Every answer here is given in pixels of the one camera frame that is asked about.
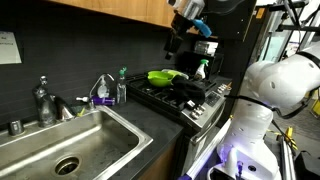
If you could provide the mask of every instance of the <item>dish soap bottle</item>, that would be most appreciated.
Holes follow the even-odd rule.
[[[101,78],[97,94],[99,98],[109,97],[109,88],[107,86],[106,80],[104,79],[104,76],[102,76]]]
[[[125,71],[127,70],[126,67],[123,67],[119,71],[119,79],[117,82],[117,103],[122,104],[127,101],[127,88],[126,88],[126,77]]]

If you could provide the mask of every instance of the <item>sink drain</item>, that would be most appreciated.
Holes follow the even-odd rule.
[[[65,158],[56,165],[55,171],[58,175],[67,175],[79,166],[79,162],[76,157]]]

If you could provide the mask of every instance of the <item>white robot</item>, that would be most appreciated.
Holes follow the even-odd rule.
[[[320,85],[318,57],[320,42],[279,63],[254,63],[246,72],[240,95],[271,107],[295,105]],[[214,168],[235,178],[240,165],[242,179],[281,179],[277,159],[263,140],[272,119],[269,108],[238,100],[230,128],[218,146],[223,163]]]

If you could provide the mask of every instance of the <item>sink basin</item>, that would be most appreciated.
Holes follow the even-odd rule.
[[[0,133],[0,179],[108,179],[152,142],[105,106],[49,128]]]

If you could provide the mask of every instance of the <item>wooden cabinet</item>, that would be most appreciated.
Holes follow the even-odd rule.
[[[128,19],[170,27],[173,7],[166,0],[48,0]],[[198,32],[191,28],[190,33]]]
[[[49,0],[139,21],[147,20],[148,0]]]
[[[146,22],[171,27],[173,7],[166,0],[148,0]]]

